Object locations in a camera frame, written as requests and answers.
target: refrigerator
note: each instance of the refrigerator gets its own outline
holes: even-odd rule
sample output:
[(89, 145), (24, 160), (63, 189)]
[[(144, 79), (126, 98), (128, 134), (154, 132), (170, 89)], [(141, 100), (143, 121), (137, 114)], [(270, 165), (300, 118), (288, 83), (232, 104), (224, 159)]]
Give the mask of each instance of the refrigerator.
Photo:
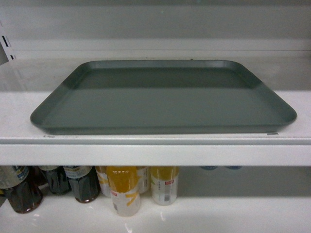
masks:
[[(309, 232), (310, 22), (307, 0), (1, 2), (1, 166), (179, 166), (180, 173), (172, 205), (157, 205), (148, 192), (131, 217), (118, 216), (103, 194), (82, 204), (45, 187), (27, 214), (6, 200), (0, 232)], [(52, 134), (31, 123), (79, 65), (120, 60), (233, 61), (297, 118), (265, 133)]]

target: white bottle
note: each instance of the white bottle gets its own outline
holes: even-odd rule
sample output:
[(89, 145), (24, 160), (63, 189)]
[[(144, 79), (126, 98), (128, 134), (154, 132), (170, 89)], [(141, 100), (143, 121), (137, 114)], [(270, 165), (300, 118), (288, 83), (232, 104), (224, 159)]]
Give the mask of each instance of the white bottle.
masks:
[(109, 187), (109, 182), (108, 182), (108, 177), (107, 177), (107, 172), (106, 169), (107, 167), (105, 166), (96, 166), (96, 173), (99, 181), (99, 185), (101, 187), (102, 193), (106, 197), (110, 197), (110, 187)]
[(150, 187), (150, 167), (138, 166), (137, 177), (139, 193), (142, 194), (147, 192)]
[(177, 198), (177, 166), (153, 166), (150, 169), (151, 191), (154, 201), (159, 205), (170, 205)]

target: yellow bottle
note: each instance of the yellow bottle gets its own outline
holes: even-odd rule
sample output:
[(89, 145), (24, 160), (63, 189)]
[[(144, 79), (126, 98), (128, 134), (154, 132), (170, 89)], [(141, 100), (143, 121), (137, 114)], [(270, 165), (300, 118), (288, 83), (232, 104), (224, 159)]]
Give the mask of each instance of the yellow bottle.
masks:
[(159, 205), (170, 205), (177, 198), (178, 174), (177, 166), (152, 166), (151, 192), (154, 201)]
[(107, 176), (113, 206), (120, 216), (132, 216), (140, 207), (135, 166), (108, 166)]
[(99, 181), (99, 185), (101, 187), (102, 193), (106, 197), (110, 197), (110, 188), (109, 188), (109, 182), (107, 178), (107, 167), (106, 166), (96, 166), (96, 173)]

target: tray rim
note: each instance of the tray rim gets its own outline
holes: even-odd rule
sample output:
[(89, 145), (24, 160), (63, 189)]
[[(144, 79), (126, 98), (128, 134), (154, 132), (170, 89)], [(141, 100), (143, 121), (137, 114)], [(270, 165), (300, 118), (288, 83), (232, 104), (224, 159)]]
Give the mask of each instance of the tray rim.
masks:
[[(63, 87), (63, 85), (67, 85), (68, 82), (70, 82), (75, 76), (76, 76), (76, 72), (88, 72), (88, 70), (85, 71), (86, 68), (90, 69), (93, 68), (93, 66), (97, 63), (104, 63), (105, 65), (107, 65), (107, 68), (120, 68), (120, 66), (114, 67), (115, 65), (120, 65), (122, 64), (124, 66), (124, 64), (131, 64), (131, 66), (129, 67), (124, 66), (122, 68), (155, 68), (158, 67), (156, 66), (157, 63), (163, 63), (163, 66), (161, 66), (161, 68), (178, 68), (181, 67), (180, 63), (186, 63), (187, 66), (185, 68), (205, 68), (205, 63), (219, 63), (222, 62), (224, 64), (233, 64), (236, 67), (242, 68), (244, 72), (247, 72), (248, 75), (250, 77), (252, 77), (252, 79), (254, 79), (255, 81), (259, 82), (261, 85), (264, 86), (264, 88), (266, 90), (268, 90), (270, 92), (271, 95), (274, 96), (274, 98), (278, 99), (278, 101), (280, 101), (282, 104), (284, 104), (290, 111), (292, 114), (292, 118), (284, 123), (271, 123), (271, 124), (260, 124), (260, 125), (243, 125), (243, 126), (223, 126), (223, 125), (213, 125), (213, 126), (208, 126), (208, 128), (221, 128), (221, 127), (225, 127), (226, 131), (225, 132), (217, 132), (217, 131), (210, 131), (208, 133), (203, 133), (203, 134), (209, 134), (209, 133), (274, 133), (288, 125), (290, 125), (291, 123), (293, 123), (294, 121), (296, 121), (297, 119), (297, 112), (295, 111), (295, 109), (293, 109), (286, 101), (284, 101), (277, 93), (275, 93), (272, 89), (270, 89), (264, 82), (262, 82), (257, 76), (255, 76), (249, 69), (247, 69), (245, 66), (243, 66), (242, 64), (235, 62), (235, 61), (231, 61), (231, 60), (194, 60), (194, 59), (190, 59), (190, 60), (183, 60), (183, 59), (178, 59), (178, 60), (172, 60), (172, 59), (168, 59), (168, 60), (95, 60), (95, 61), (89, 61), (89, 62), (85, 62), (80, 64), (69, 76), (67, 76), (59, 85), (56, 89), (54, 89), (37, 107), (36, 109), (31, 113), (30, 115), (30, 121), (33, 125), (35, 125), (36, 127), (42, 129), (43, 131), (50, 133), (50, 134), (54, 134), (54, 135), (121, 135), (121, 134), (125, 134), (125, 135), (130, 135), (131, 133), (83, 133), (84, 130), (86, 128), (88, 129), (93, 129), (93, 127), (66, 127), (65, 130), (64, 127), (55, 127), (55, 126), (50, 126), (50, 125), (45, 125), (43, 123), (37, 122), (36, 121), (36, 114), (38, 114), (38, 111), (42, 111), (41, 108), (42, 107), (46, 107), (46, 103), (49, 103), (50, 99), (53, 99), (55, 93), (57, 93), (58, 91), (60, 91), (60, 89)], [(257, 131), (249, 131), (248, 128), (258, 128)], [(131, 129), (133, 131), (133, 129), (135, 128), (139, 128), (139, 129), (150, 129), (150, 128), (159, 128), (159, 129), (164, 129), (164, 128), (169, 128), (169, 127), (123, 127), (122, 129)], [(196, 126), (195, 128), (207, 128), (206, 126)], [(239, 128), (240, 131), (237, 132), (235, 130), (232, 130), (233, 128)], [(96, 131), (100, 131), (102, 132), (102, 129), (113, 129), (113, 131), (116, 130), (115, 127), (97, 127)], [(137, 134), (142, 134), (142, 135), (155, 135), (155, 134), (197, 134), (197, 133), (132, 133), (133, 135), (137, 135)]]

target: gray tray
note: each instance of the gray tray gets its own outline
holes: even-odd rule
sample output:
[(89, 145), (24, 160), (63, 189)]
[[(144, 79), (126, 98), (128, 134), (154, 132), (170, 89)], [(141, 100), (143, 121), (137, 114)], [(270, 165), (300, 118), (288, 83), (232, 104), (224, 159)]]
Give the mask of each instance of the gray tray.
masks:
[(77, 67), (31, 122), (52, 134), (269, 133), (296, 117), (236, 62), (94, 61)]

